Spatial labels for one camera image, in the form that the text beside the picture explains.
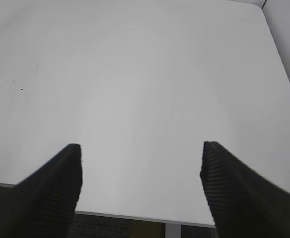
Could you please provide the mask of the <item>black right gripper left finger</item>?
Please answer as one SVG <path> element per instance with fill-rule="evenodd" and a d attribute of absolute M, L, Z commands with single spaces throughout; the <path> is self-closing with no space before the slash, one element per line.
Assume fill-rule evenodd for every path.
<path fill-rule="evenodd" d="M 69 144 L 0 193 L 0 238 L 67 237 L 81 187 L 81 146 Z"/>

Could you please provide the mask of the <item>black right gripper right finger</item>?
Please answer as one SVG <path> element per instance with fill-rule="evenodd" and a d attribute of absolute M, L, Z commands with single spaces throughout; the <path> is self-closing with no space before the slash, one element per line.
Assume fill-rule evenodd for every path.
<path fill-rule="evenodd" d="M 290 193 L 217 142 L 204 142 L 200 178 L 220 238 L 290 238 Z"/>

